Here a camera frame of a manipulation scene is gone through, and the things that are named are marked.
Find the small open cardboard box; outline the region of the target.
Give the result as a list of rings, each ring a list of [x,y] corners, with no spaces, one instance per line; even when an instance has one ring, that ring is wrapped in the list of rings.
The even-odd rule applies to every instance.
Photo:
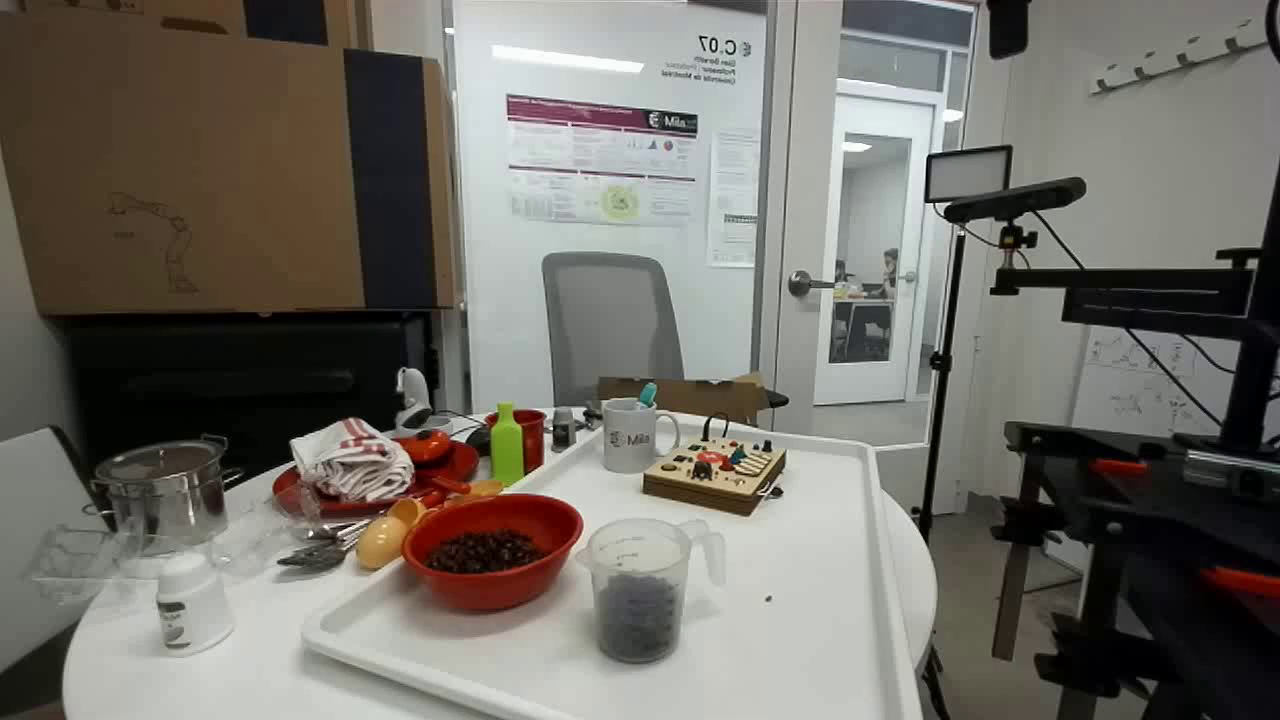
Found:
[[[785,396],[752,382],[752,378],[635,378],[635,375],[600,375],[595,396],[639,396],[653,393],[653,400],[667,411],[688,414],[721,414],[735,425],[755,425],[765,411],[785,406]]]

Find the black cabinet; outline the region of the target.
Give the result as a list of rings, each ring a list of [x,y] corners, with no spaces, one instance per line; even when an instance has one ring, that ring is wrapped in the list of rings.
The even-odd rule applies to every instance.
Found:
[[[397,372],[435,375],[430,318],[404,310],[59,318],[81,449],[222,435],[227,468],[265,473],[338,414],[386,427]]]

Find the clear plastic measuring jug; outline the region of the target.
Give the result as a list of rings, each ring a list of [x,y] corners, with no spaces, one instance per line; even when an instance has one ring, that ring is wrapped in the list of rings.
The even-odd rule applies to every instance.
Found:
[[[727,576],[727,542],[703,521],[629,514],[586,534],[592,634],[608,658],[655,664],[677,650],[692,555],[703,555],[710,582]]]

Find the white logo mug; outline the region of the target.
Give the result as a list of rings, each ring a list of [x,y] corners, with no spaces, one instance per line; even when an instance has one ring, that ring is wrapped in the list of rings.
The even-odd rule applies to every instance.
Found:
[[[600,414],[608,473],[643,473],[681,442],[677,414],[643,402],[639,396],[608,396]]]

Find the small grey cup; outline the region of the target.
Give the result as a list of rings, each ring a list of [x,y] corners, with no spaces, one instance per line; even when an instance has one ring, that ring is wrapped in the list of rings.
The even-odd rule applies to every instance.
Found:
[[[569,406],[552,411],[552,449],[562,450],[574,442],[574,414]]]

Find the wall poster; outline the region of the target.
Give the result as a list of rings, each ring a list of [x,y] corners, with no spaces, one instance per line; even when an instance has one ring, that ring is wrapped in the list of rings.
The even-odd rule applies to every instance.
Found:
[[[697,214],[698,115],[506,97],[506,198],[540,224],[681,226]]]

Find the white tape dispenser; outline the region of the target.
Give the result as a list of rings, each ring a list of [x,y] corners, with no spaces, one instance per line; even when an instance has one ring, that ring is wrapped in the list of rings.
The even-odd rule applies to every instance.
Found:
[[[397,396],[398,396],[397,433],[423,427],[423,419],[430,414],[430,396],[419,366],[397,366]]]

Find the green plastic bottle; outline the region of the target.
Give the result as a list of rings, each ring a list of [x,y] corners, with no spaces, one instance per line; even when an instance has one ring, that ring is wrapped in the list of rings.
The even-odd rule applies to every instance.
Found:
[[[521,477],[525,477],[525,427],[517,419],[517,406],[499,402],[491,425],[491,479],[506,488]]]

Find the led light panel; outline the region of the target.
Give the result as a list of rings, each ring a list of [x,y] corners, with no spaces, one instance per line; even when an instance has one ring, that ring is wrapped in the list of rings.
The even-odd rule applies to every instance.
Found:
[[[949,203],[962,194],[1003,192],[1011,180],[1011,146],[949,146],[925,159],[925,198]]]

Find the red plastic bowl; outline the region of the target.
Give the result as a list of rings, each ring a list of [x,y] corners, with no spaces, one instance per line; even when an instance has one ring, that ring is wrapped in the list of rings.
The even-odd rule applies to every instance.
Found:
[[[569,498],[517,490],[435,511],[398,555],[446,613],[506,613],[556,582],[579,534]]]

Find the wooden switch busy board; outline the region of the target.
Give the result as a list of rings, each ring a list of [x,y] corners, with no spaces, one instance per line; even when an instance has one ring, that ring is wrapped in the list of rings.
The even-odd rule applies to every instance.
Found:
[[[643,468],[643,490],[716,511],[752,514],[788,468],[773,439],[710,435],[663,450]]]

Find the white plastic tray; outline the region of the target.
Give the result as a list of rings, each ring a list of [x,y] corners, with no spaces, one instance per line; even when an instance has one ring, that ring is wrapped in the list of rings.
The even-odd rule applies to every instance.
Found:
[[[688,576],[672,654],[616,664],[569,562],[513,613],[446,613],[390,562],[302,619],[302,642],[491,720],[920,720],[884,490],[856,439],[793,435],[779,490],[706,521],[725,567]]]

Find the steel pot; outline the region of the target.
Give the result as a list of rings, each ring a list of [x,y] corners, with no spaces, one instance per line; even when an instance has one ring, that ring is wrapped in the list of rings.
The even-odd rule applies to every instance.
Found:
[[[238,468],[222,462],[222,435],[160,439],[96,462],[126,555],[168,555],[214,540],[227,528],[222,490]]]

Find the teal marker in mug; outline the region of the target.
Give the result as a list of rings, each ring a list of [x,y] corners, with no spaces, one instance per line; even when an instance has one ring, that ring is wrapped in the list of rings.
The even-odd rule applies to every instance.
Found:
[[[643,402],[643,406],[655,406],[655,382],[639,382],[639,393],[635,393],[635,400]]]

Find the large cardboard box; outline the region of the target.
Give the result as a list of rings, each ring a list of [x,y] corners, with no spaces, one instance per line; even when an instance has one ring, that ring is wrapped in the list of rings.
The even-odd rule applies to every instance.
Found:
[[[11,11],[0,143],[49,317],[446,296],[446,115],[419,57]]]

